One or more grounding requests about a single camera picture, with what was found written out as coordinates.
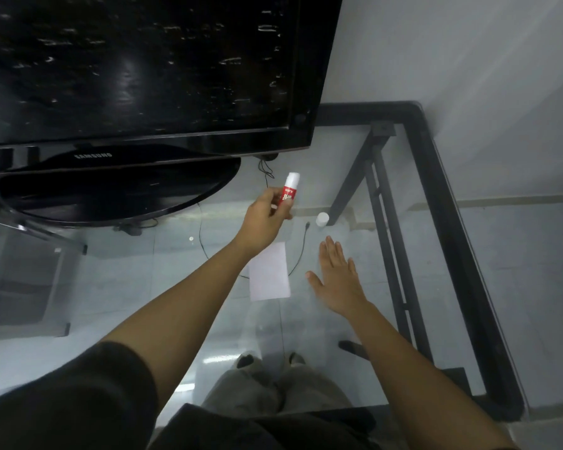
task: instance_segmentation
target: left hand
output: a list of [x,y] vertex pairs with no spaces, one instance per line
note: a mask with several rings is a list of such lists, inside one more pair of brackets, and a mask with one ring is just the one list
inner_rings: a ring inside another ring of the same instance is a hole
[[293,200],[285,199],[277,210],[271,208],[282,196],[282,188],[267,188],[263,194],[248,207],[240,231],[234,238],[250,257],[259,254],[275,240],[285,219],[292,219],[290,210]]

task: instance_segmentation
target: white paper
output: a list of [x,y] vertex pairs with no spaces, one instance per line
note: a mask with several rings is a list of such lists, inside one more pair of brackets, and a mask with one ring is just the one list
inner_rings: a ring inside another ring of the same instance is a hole
[[271,243],[248,263],[250,300],[271,300],[290,296],[287,277],[286,244]]

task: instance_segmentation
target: black shirt sleeve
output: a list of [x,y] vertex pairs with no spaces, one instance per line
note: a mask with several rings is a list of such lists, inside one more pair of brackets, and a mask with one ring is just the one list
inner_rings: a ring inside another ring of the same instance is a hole
[[0,449],[145,449],[157,412],[145,363],[101,342],[0,397]]

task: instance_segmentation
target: gray pants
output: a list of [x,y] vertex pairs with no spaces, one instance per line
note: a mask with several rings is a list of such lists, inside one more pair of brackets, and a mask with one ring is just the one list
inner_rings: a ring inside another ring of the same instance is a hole
[[219,378],[202,407],[233,418],[351,408],[340,388],[313,368],[294,364],[277,382],[255,357],[244,368],[233,368]]

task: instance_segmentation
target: white cap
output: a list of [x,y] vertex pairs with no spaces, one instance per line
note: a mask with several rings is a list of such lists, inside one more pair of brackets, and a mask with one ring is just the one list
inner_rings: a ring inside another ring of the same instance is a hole
[[315,220],[315,224],[319,227],[325,226],[328,221],[330,220],[330,216],[327,213],[321,212],[317,215],[317,219]]
[[290,172],[286,178],[286,184],[284,186],[292,189],[298,189],[298,182],[300,181],[300,173]]

